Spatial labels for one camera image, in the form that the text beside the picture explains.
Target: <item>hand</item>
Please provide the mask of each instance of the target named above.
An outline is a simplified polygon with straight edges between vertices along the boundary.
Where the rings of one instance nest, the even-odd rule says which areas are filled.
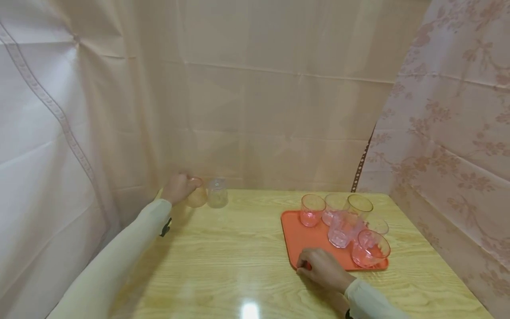
[[[305,268],[310,264],[311,270]],[[340,266],[332,254],[320,248],[305,248],[297,261],[297,273],[308,277],[320,286],[345,293],[345,290],[356,279]]]
[[[163,187],[161,198],[175,206],[201,185],[200,179],[189,179],[185,173],[173,174]]]

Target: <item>decorative border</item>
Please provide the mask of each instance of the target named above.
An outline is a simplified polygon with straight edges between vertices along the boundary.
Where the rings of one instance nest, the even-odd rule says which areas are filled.
[[[76,138],[72,133],[71,126],[69,125],[69,121],[67,120],[64,111],[57,104],[57,102],[53,100],[50,94],[42,87],[39,81],[37,81],[34,74],[28,67],[27,62],[23,57],[23,54],[21,53],[18,43],[11,37],[11,35],[9,34],[9,32],[7,32],[7,30],[2,25],[1,22],[0,22],[0,41],[6,46],[7,52],[11,56],[14,65],[21,74],[21,77],[27,83],[28,87],[30,87],[32,92],[41,100],[41,102],[46,106],[46,108],[53,114],[53,116],[60,123],[67,144],[71,148],[74,156],[82,166],[83,170],[85,171],[85,174],[87,174],[87,177],[89,178],[90,183],[92,184],[92,188],[94,189],[97,202],[99,203],[99,209],[101,211],[101,214],[103,215],[103,218],[105,219],[107,227],[106,228],[107,230],[105,232],[106,234],[111,225],[105,211],[105,206],[101,200],[101,196],[99,195],[100,194],[99,187],[94,176],[94,171],[92,170],[92,167],[90,166],[90,163],[87,160],[85,154],[83,153],[80,145],[78,145],[78,142],[76,141]]]
[[[367,147],[365,147],[365,151],[363,155],[361,155],[360,163],[358,164],[358,169],[356,170],[356,175],[354,176],[354,181],[352,182],[351,193],[356,192],[358,188],[358,182],[360,181],[361,171],[363,170],[363,165],[365,164],[365,157],[367,157],[368,148],[370,147],[370,141],[372,140],[372,136],[374,135],[375,126],[372,130],[372,134],[370,134],[370,138],[368,139]]]

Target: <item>orange tray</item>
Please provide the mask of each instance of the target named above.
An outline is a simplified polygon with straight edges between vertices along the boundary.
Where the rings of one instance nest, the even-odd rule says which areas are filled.
[[[327,239],[328,226],[322,221],[315,227],[306,227],[299,220],[299,210],[289,210],[282,213],[282,228],[284,231],[285,244],[289,261],[294,269],[297,269],[297,259],[303,248],[322,248],[333,254],[338,262],[347,271],[377,271],[388,268],[388,260],[371,268],[361,268],[352,261],[352,242],[347,248],[336,248]]]

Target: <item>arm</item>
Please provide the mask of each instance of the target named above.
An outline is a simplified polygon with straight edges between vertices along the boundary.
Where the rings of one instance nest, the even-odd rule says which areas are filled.
[[[350,302],[350,316],[353,318],[409,318],[400,309],[392,306],[382,293],[361,279],[354,280],[345,289],[345,296]]]
[[[409,318],[392,306],[382,293],[346,272],[330,253],[322,249],[303,249],[297,263],[298,274],[345,295],[350,302],[350,316],[354,319]],[[311,265],[311,270],[305,268],[306,263]]]
[[[82,271],[47,319],[106,319],[117,293],[145,249],[161,233],[172,204],[198,186],[185,174],[173,175],[156,199]]]

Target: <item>pink glass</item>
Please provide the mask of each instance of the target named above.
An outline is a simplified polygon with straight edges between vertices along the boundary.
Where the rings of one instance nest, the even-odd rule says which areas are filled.
[[[198,177],[193,177],[190,181],[198,180],[200,182],[200,187],[194,190],[188,196],[188,206],[193,208],[198,208],[203,206],[207,202],[207,191],[205,186],[203,185],[203,180]]]
[[[301,223],[306,227],[313,227],[320,222],[326,202],[319,196],[307,194],[301,199]]]
[[[349,245],[354,232],[363,224],[361,218],[347,211],[333,214],[333,220],[327,232],[329,242],[337,248],[346,248]]]
[[[345,204],[345,196],[340,194],[329,194],[324,199],[326,202],[326,210],[322,214],[322,221],[330,226],[333,221],[333,215],[340,212]]]
[[[361,268],[370,268],[385,260],[390,253],[390,244],[381,234],[362,230],[354,242],[351,257]]]

